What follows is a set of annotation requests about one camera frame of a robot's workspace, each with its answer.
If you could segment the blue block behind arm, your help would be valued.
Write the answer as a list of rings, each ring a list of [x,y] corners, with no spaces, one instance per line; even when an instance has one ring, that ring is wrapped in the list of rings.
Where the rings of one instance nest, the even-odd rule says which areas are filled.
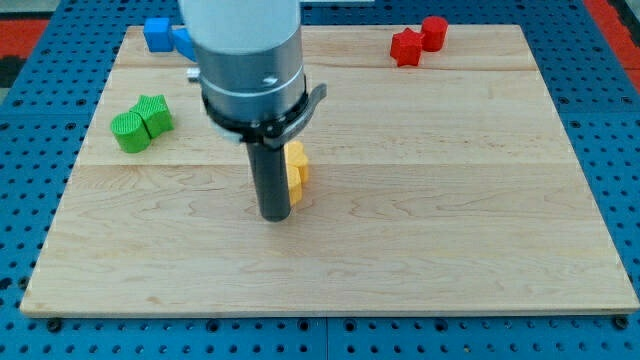
[[[191,37],[186,28],[176,28],[172,30],[174,47],[178,53],[192,62],[196,62]]]

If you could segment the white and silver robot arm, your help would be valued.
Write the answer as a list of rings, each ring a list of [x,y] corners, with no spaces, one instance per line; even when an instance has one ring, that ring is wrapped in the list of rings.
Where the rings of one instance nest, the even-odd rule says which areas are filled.
[[[304,106],[298,0],[180,0],[212,121],[244,142],[279,136]]]

